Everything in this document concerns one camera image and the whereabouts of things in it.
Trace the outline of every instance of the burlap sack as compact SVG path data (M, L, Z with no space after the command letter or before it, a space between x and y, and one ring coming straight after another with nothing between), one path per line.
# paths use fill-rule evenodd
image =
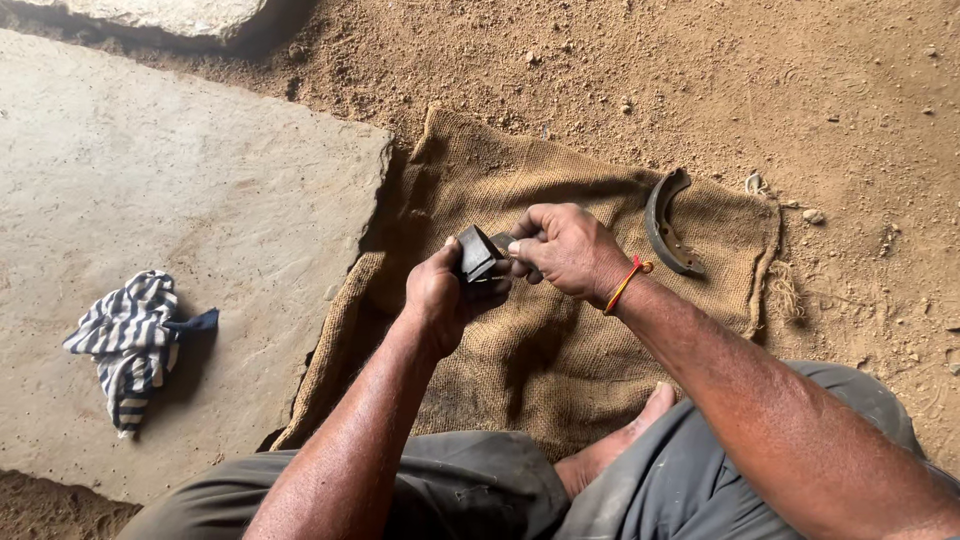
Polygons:
M472 223L488 234L509 230L534 203L588 208L628 255L655 262L652 279L751 336L778 246L779 207L693 179L671 221L701 255L706 278L683 277L659 262L643 230L647 195L663 176L431 110L402 174L380 194L366 253L330 307L293 420L273 449L298 448L336 405L402 308L414 265ZM625 425L657 381L670 380L615 318L546 282L514 285L507 304L469 325L440 362L412 434L522 430L559 459Z

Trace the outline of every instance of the striped cloth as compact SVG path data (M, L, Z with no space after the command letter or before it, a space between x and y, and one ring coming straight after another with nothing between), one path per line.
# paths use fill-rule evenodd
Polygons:
M63 341L63 348L75 355L93 355L107 412L120 438L137 430L147 400L174 368L180 330L216 326L216 309L172 324L176 308L173 278L159 270L140 272L98 300Z

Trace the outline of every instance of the stone slab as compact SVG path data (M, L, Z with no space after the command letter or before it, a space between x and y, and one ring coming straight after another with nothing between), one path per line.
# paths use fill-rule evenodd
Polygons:
M300 0L0 0L14 12L60 25L88 25L155 46L233 49L268 35Z
M384 178L390 133L0 30L0 469L145 503L284 427ZM137 271L177 281L184 344L117 439L60 343Z

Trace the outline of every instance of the gray pants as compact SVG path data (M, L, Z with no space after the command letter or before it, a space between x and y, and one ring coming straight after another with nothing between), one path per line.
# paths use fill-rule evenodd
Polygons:
M923 458L910 417L881 383L837 364L788 363ZM225 461L145 507L119 538L239 538L296 453ZM522 433L412 437L385 530L388 538L801 538L740 476L690 400L661 416L572 503Z

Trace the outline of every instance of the bare foot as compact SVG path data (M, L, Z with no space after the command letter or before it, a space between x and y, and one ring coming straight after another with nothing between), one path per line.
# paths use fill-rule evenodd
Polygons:
M557 475L564 483L566 494L573 500L581 491L597 478L601 471L623 454L647 428L670 409L677 398L673 386L658 382L657 389L650 395L647 405L633 422L607 435L584 448L577 454L565 457L554 464Z

